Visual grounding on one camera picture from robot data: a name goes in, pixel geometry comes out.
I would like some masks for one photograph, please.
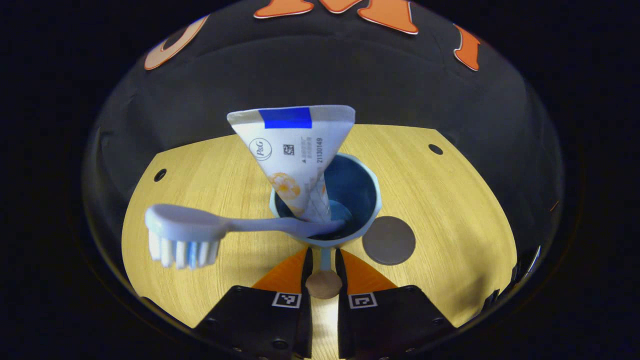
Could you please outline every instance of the black background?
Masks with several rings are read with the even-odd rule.
[[[638,238],[638,221],[631,221],[638,215],[635,9],[623,2],[418,2],[510,59],[549,107],[568,155],[586,164],[579,230],[550,279],[526,304],[442,358],[631,357],[638,352],[631,307],[637,293],[631,245]],[[3,116],[4,219],[15,229],[4,247],[10,357],[164,359],[199,352],[128,311],[101,285],[113,283],[108,273],[88,266],[99,258],[76,246],[89,237],[79,169],[100,105],[145,51],[224,5],[132,3],[3,4],[3,78],[15,95]]]

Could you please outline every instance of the wooden surface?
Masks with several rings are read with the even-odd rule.
[[[443,150],[437,155],[428,148]],[[400,265],[369,259],[357,239],[344,248],[398,286],[420,287],[454,326],[471,319],[516,263],[511,228],[473,166],[440,133],[404,126],[361,125],[340,152],[365,163],[380,182],[378,216],[403,219],[416,235],[413,256]],[[154,176],[161,169],[159,182]],[[196,271],[163,268],[148,253],[145,210],[165,202],[237,218],[270,218],[270,184],[237,135],[185,145],[155,156],[129,203],[122,255],[133,288],[194,327],[233,285],[251,286],[303,248],[278,232],[230,233],[215,265]],[[315,263],[319,254],[314,253]],[[312,299],[313,358],[337,359],[337,297]]]

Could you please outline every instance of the toothbrush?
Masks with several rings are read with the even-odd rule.
[[[236,219],[203,210],[170,204],[155,204],[145,213],[149,230],[149,252],[154,261],[178,269],[215,263],[220,240],[230,231],[283,231],[297,238],[328,234],[340,229],[343,220],[323,224],[296,218]]]

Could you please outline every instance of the white toothpaste tube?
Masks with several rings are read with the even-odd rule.
[[[324,170],[355,123],[346,105],[235,111],[227,120],[296,217],[331,220]]]

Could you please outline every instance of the cup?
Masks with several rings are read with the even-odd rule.
[[[349,220],[334,233],[296,239],[320,248],[340,247],[369,230],[382,208],[380,185],[376,174],[358,158],[340,152],[324,171],[324,182],[332,220]],[[295,217],[274,189],[271,189],[269,208],[276,217]]]

